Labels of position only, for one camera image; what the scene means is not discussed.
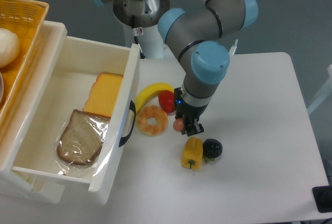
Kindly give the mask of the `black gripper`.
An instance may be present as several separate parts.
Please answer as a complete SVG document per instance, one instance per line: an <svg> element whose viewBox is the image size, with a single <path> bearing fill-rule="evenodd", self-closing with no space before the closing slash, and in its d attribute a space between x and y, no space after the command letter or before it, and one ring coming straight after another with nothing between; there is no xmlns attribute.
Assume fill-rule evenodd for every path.
<svg viewBox="0 0 332 224"><path fill-rule="evenodd" d="M207 104L203 106L193 106L184 99L185 91L181 87L174 89L175 119L183 118L183 135L196 135L204 132L204 127L200 124L199 118L205 111Z"/></svg>

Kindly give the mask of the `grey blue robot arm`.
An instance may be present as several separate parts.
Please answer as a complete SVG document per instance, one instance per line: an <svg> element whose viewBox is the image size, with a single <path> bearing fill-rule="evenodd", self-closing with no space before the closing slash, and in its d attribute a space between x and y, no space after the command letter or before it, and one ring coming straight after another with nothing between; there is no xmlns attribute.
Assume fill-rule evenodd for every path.
<svg viewBox="0 0 332 224"><path fill-rule="evenodd" d="M253 24L258 17L256 0L203 0L205 8L189 15L171 8L169 0L94 0L113 3L116 18L132 32L132 40L143 45L148 27L157 27L160 37L185 71L181 87L174 91L176 118L182 118L182 133L203 132L200 116L226 75L230 55L217 40Z"/></svg>

